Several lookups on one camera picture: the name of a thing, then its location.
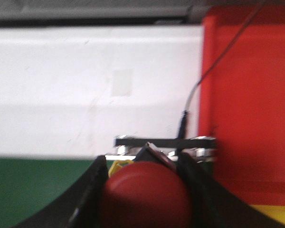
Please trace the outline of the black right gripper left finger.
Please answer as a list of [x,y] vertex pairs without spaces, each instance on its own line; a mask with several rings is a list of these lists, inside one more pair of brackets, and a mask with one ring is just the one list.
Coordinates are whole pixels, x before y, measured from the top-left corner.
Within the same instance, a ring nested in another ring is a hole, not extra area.
[[99,200],[108,180],[106,157],[98,156],[60,196],[15,228],[99,228]]

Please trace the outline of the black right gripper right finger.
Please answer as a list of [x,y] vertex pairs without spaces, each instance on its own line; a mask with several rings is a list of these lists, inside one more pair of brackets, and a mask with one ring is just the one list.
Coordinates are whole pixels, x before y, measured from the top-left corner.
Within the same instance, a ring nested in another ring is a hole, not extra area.
[[193,228],[285,228],[229,192],[189,154],[179,153],[177,173],[190,193]]

